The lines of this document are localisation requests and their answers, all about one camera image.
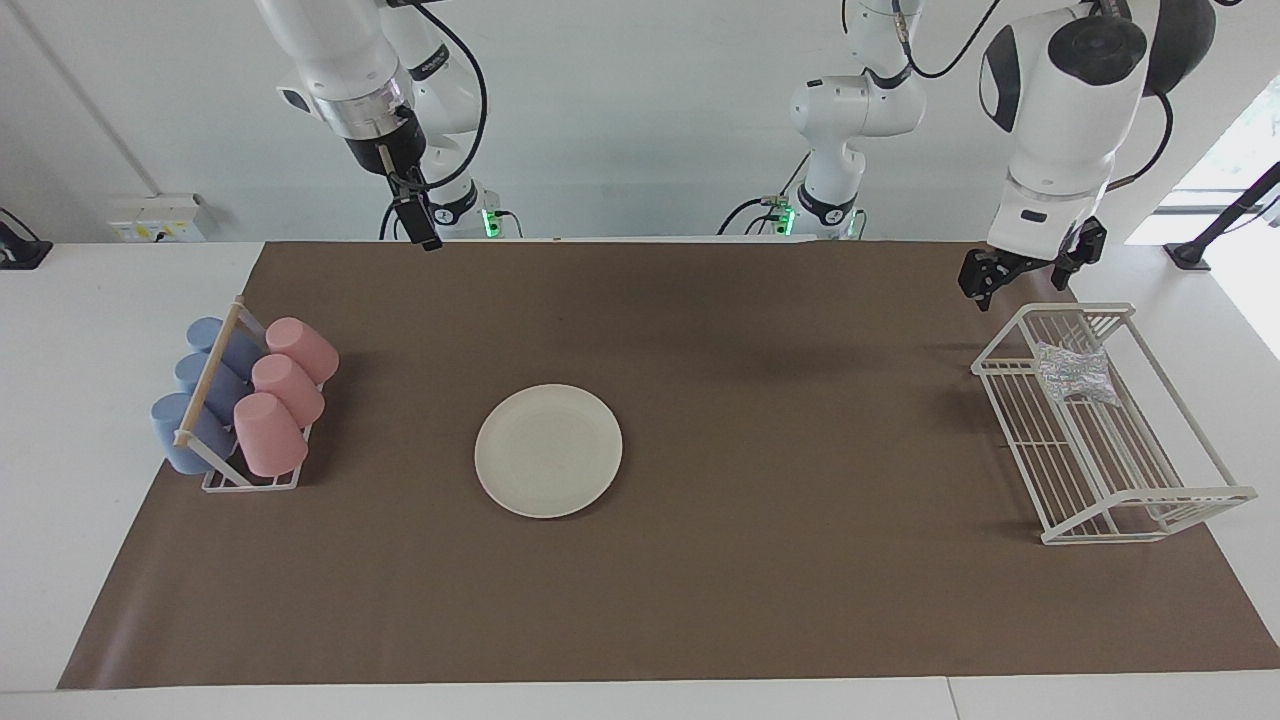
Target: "round plate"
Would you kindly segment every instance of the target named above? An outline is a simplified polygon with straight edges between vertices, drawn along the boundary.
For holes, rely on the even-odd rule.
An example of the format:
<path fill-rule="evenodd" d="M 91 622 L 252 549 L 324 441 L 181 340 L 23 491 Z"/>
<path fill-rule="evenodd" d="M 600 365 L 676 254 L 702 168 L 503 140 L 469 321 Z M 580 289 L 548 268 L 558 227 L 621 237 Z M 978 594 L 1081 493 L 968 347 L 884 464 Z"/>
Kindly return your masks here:
<path fill-rule="evenodd" d="M 498 505 L 562 518 L 604 495 L 622 464 L 622 429 L 585 389 L 548 384 L 503 400 L 476 437 L 476 475 Z"/>

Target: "brown table mat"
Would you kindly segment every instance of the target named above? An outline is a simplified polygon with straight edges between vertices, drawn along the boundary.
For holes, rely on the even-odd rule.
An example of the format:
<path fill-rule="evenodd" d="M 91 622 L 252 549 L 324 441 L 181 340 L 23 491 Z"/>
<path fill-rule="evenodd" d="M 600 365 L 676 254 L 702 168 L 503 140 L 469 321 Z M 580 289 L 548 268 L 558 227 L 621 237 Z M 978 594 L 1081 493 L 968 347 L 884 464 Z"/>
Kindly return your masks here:
<path fill-rule="evenodd" d="M 1280 666 L 1203 528 L 1039 544 L 968 366 L 1064 296 L 1028 278 L 978 313 L 965 250 L 269 245 L 250 309 L 343 352 L 302 486 L 163 468 L 60 687 Z M 625 457 L 538 521 L 472 450 L 548 382 L 609 404 Z"/>

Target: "blue cup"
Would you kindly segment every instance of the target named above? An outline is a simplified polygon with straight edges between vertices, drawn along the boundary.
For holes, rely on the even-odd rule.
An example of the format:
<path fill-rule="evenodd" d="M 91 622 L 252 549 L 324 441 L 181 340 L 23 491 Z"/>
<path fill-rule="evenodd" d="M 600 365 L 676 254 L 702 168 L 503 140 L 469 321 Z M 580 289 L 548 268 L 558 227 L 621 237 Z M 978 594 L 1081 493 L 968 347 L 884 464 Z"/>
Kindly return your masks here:
<path fill-rule="evenodd" d="M 195 395 L 205 363 L 209 363 L 207 352 L 193 352 L 178 361 L 173 369 L 173 379 L 178 383 L 179 391 Z M 230 425 L 236 418 L 236 404 L 248 397 L 251 392 L 253 389 L 244 380 L 224 363 L 219 363 L 214 369 L 214 382 L 209 386 L 209 395 L 205 396 L 205 407 L 209 407 L 221 424 Z"/>
<path fill-rule="evenodd" d="M 156 437 L 164 447 L 164 455 L 169 459 L 169 464 L 173 465 L 174 470 L 178 470 L 183 475 L 202 475 L 212 470 L 212 466 L 189 447 L 173 446 L 173 433 L 182 425 L 182 415 L 187 411 L 189 402 L 191 395 L 186 392 L 175 392 L 161 397 L 151 406 L 151 427 L 155 429 Z M 223 460 L 230 457 L 232 451 L 236 448 L 236 438 L 218 421 L 218 418 L 214 418 L 209 407 L 200 409 L 195 433 L 201 442 L 207 445 Z"/>
<path fill-rule="evenodd" d="M 209 352 L 218 340 L 218 333 L 223 329 L 223 322 L 218 318 L 201 318 L 187 328 L 187 345 L 193 352 Z M 223 352 L 223 365 L 227 365 L 239 379 L 250 382 L 253 377 L 253 363 L 262 359 L 266 352 L 239 328 L 232 331 L 232 340 Z"/>

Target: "white wall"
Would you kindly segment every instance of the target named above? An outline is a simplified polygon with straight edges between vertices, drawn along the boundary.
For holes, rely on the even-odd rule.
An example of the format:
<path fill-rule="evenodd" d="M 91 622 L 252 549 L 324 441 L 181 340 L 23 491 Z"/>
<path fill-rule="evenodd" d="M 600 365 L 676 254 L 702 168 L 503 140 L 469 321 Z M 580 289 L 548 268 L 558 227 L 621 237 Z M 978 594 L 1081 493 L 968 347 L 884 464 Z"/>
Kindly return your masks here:
<path fill-rule="evenodd" d="M 88 88 L 91 102 L 163 191 L 206 200 L 221 240 L 376 232 L 384 187 L 324 126 L 274 97 L 271 87 L 291 65 L 250 0 L 0 1 L 5 164 L 12 146 L 27 147 L 95 211 L 109 193 L 145 187 L 83 109 L 68 102 L 70 91 L 12 22 L 9 4 Z M 918 35 L 919 61 L 936 68 L 950 59 L 986 4 L 931 4 Z M 1004 22 L 1060 4 L 1004 4 L 965 63 L 929 83 L 931 109 L 920 129 L 864 143 L 869 237 L 984 234 L 1009 143 L 977 102 L 980 50 Z M 740 200 L 776 191 L 804 152 L 786 114 L 792 88 L 855 69 L 846 59 L 838 5 L 439 5 L 481 58 L 493 91 L 476 177 L 502 193 L 531 234 L 713 232 Z M 1178 132 L 1165 161 L 1107 202 L 1103 219 L 1117 237 L 1137 227 L 1280 70 L 1280 46 L 1268 37 L 1274 5 L 1253 0 L 1219 10 L 1217 45 L 1172 96 Z M 1158 106 L 1146 102 L 1123 169 L 1146 160 L 1160 124 Z M 8 201 L 9 190 L 0 192 Z M 28 191 L 23 209 L 55 215 L 40 196 Z"/>

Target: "black circular cap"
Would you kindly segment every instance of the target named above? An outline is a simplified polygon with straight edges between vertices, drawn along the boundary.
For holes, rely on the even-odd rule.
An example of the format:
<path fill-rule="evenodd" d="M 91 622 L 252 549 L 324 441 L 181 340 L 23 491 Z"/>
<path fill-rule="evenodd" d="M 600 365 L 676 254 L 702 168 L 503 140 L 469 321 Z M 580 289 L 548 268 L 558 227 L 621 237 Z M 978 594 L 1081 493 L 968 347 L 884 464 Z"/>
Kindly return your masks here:
<path fill-rule="evenodd" d="M 1048 41 L 1048 58 L 1064 73 L 1093 86 L 1129 77 L 1147 53 L 1147 36 L 1133 20 L 1091 15 L 1062 26 Z"/>

